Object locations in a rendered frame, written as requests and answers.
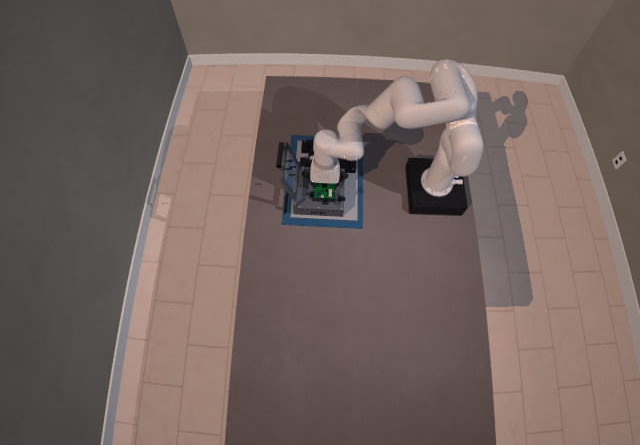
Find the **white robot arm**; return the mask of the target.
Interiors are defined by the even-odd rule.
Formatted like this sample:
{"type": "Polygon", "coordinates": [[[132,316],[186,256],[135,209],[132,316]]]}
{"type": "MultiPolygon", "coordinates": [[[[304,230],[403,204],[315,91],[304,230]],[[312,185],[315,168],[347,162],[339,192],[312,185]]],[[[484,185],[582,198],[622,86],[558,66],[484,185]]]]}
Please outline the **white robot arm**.
{"type": "Polygon", "coordinates": [[[476,120],[477,89],[469,71],[449,59],[433,65],[430,85],[435,102],[424,103],[413,78],[397,78],[370,105],[351,108],[337,125],[338,136],[329,129],[317,132],[310,160],[319,169],[330,170],[337,158],[361,159],[364,155],[361,125],[367,118],[380,129],[387,129],[394,122],[405,129],[446,123],[438,151],[430,168],[423,172],[421,184],[433,196],[447,195],[453,185],[463,184],[463,180],[457,178],[472,174],[481,160],[483,139],[476,120]]]}

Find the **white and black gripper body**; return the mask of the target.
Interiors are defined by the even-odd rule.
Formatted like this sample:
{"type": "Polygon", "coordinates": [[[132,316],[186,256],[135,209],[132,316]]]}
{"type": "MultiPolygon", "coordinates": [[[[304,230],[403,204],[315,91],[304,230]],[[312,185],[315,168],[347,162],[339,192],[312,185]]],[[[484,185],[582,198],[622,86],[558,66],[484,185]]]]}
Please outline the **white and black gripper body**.
{"type": "Polygon", "coordinates": [[[310,169],[310,180],[314,183],[338,183],[340,179],[340,164],[337,158],[337,163],[334,168],[330,170],[319,169],[312,160],[310,169]]]}

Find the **green circuit board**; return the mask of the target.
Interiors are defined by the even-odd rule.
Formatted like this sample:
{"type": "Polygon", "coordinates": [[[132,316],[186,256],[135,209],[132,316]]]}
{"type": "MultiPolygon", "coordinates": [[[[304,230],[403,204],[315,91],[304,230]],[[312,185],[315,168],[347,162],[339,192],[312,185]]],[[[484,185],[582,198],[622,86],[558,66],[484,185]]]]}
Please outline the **green circuit board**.
{"type": "Polygon", "coordinates": [[[334,186],[331,183],[315,183],[314,198],[334,199],[334,186]]]}

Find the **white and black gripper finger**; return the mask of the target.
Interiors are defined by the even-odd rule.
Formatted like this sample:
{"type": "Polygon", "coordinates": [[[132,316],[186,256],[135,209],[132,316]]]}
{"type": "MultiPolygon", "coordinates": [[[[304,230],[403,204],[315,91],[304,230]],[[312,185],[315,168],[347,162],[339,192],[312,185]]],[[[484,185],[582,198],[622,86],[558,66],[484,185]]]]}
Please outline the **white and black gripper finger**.
{"type": "Polygon", "coordinates": [[[302,172],[302,176],[310,181],[310,183],[311,183],[311,185],[313,186],[313,189],[314,189],[315,188],[315,183],[310,180],[310,169],[306,170],[306,171],[303,171],[302,172]]]}
{"type": "Polygon", "coordinates": [[[334,189],[336,189],[336,187],[338,187],[340,182],[344,181],[344,179],[347,179],[347,178],[348,178],[348,174],[340,170],[340,179],[339,179],[338,183],[335,183],[334,189]]]}

